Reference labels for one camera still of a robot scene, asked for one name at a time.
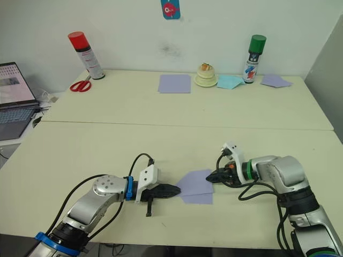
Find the scissors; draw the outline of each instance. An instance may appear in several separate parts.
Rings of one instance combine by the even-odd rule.
[[[91,76],[89,75],[85,80],[81,80],[76,82],[75,84],[70,86],[70,90],[73,92],[86,92],[91,89],[92,83],[90,82]]]

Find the white table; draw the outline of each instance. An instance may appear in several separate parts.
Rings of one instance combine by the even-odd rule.
[[[343,148],[332,131],[60,122],[40,123],[2,168],[0,233],[32,237],[46,231],[65,196],[78,182],[99,173],[126,176],[141,152],[155,158],[165,183],[175,184],[189,171],[214,169],[220,148],[228,140],[240,145],[246,159],[263,155],[296,157],[319,203],[343,238],[343,205],[338,193],[343,181]],[[146,160],[137,163],[133,171],[136,178],[145,165]],[[90,188],[89,182],[78,190],[67,209]],[[179,197],[157,199],[151,218],[145,217],[145,203],[126,202],[119,217],[94,241],[279,248],[274,196],[239,202],[241,190],[215,185],[214,191],[213,205],[186,205]],[[114,204],[101,224],[116,209]],[[290,226],[286,223],[290,242]]]
[[[300,77],[287,88],[260,84],[234,90],[202,88],[192,82],[191,94],[160,94],[166,72],[106,70],[85,93],[69,90],[44,117],[46,121],[248,127],[259,129],[332,130],[330,122]],[[76,81],[85,79],[86,72]]]

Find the laptop keyboard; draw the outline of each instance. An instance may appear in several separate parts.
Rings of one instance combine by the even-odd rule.
[[[9,122],[22,122],[29,119],[32,114],[33,109],[0,111],[0,124]]]

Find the blue ring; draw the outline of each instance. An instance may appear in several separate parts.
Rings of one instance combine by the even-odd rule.
[[[128,190],[126,191],[126,200],[130,201],[132,197],[132,188],[133,188],[133,176],[128,176]]]
[[[66,254],[69,254],[71,256],[77,256],[80,254],[80,251],[69,249],[69,248],[66,248],[62,245],[57,244],[56,242],[54,242],[50,238],[48,238],[43,232],[39,232],[37,234],[37,236],[35,236],[35,239],[45,243],[46,245],[50,246],[51,248],[58,250],[62,253],[66,253]]]

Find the fish sticker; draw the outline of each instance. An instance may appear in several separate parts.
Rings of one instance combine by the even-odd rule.
[[[163,17],[166,20],[177,20],[181,17],[178,0],[161,0]]]

